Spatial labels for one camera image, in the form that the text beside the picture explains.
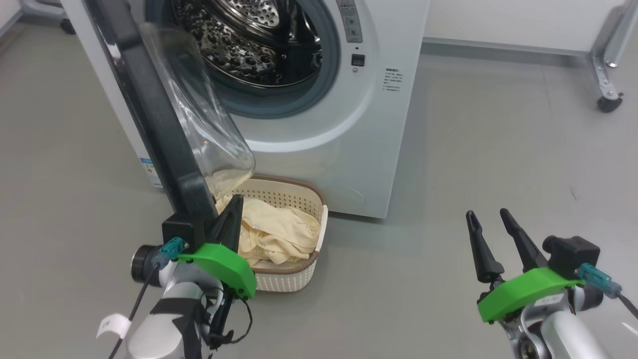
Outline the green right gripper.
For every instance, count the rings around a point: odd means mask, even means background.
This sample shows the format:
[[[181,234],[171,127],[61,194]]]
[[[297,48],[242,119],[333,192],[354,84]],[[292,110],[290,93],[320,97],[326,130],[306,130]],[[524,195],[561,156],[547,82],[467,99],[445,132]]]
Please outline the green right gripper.
[[[551,268],[546,268],[548,261],[544,254],[513,218],[512,213],[503,207],[500,209],[500,216],[506,232],[513,238],[523,265],[522,272],[525,273],[500,284],[478,302],[478,313],[484,323],[503,320],[511,312],[534,304],[545,296],[556,295],[565,288],[584,285],[584,280],[565,279]],[[483,227],[472,210],[466,213],[466,222],[477,280],[485,284],[502,281],[504,268],[493,257],[483,236]]]

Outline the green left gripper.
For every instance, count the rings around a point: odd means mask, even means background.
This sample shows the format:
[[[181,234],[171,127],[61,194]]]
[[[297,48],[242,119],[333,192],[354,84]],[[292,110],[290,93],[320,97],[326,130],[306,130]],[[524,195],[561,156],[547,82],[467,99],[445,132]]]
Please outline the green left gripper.
[[[257,279],[248,261],[237,254],[242,230],[244,196],[227,195],[216,202],[218,216],[210,228],[209,242],[193,254],[183,252],[180,263],[194,264],[242,299],[253,299],[257,291]]]

